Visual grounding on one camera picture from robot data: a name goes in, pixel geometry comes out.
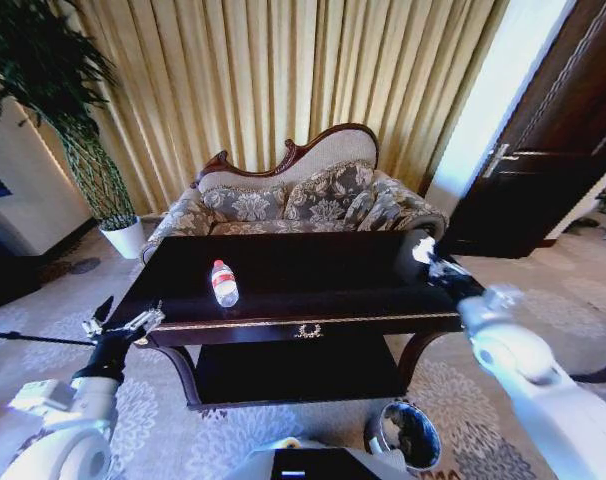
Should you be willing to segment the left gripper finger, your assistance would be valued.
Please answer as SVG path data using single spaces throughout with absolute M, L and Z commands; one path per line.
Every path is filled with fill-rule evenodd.
M 121 326 L 119 330 L 126 332 L 136 332 L 142 330 L 144 333 L 147 333 L 150 330 L 155 329 L 165 319 L 165 313 L 162 311 L 162 306 L 163 301 L 158 300 L 157 302 L 153 303 L 150 308 L 144 310 L 134 319 Z
M 113 301 L 113 296 L 108 297 L 101 305 L 97 307 L 89 319 L 82 322 L 82 328 L 88 337 L 95 337 L 102 333 L 103 326 L 111 311 Z

